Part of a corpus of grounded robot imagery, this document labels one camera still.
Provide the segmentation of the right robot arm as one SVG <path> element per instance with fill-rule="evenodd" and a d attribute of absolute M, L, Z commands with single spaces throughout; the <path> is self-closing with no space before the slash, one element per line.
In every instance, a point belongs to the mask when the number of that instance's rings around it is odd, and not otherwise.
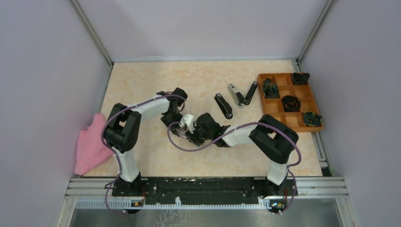
<path fill-rule="evenodd" d="M 269 160 L 265 192 L 278 195 L 284 191 L 288 176 L 288 161 L 299 135 L 271 115 L 265 114 L 257 122 L 240 126 L 220 125 L 209 113 L 201 115 L 183 136 L 196 146 L 213 141 L 220 148 L 254 144 Z"/>

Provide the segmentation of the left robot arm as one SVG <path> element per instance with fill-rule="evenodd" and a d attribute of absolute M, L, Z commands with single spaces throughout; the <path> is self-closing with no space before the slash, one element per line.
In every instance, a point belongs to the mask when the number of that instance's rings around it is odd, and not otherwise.
<path fill-rule="evenodd" d="M 152 98 L 138 104 L 117 103 L 103 126 L 100 139 L 116 156 L 119 172 L 117 180 L 131 196 L 142 189 L 141 174 L 135 161 L 133 148 L 139 137 L 142 122 L 162 115 L 162 122 L 170 124 L 181 120 L 178 107 L 183 106 L 188 95 L 181 88 L 173 92 L 158 92 Z"/>

